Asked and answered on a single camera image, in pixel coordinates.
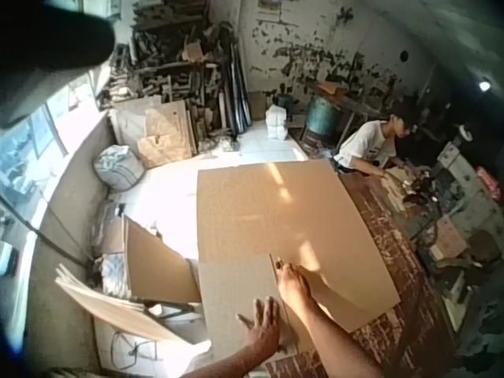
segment workbench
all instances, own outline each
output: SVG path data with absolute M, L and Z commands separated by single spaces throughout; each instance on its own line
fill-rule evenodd
M 390 217 L 373 178 L 360 173 L 341 176 L 381 253 L 401 302 L 352 334 L 382 366 L 385 376 L 436 378 L 446 372 L 454 345 L 441 303 L 417 260 L 409 240 Z M 325 377 L 315 350 L 266 364 L 273 378 Z

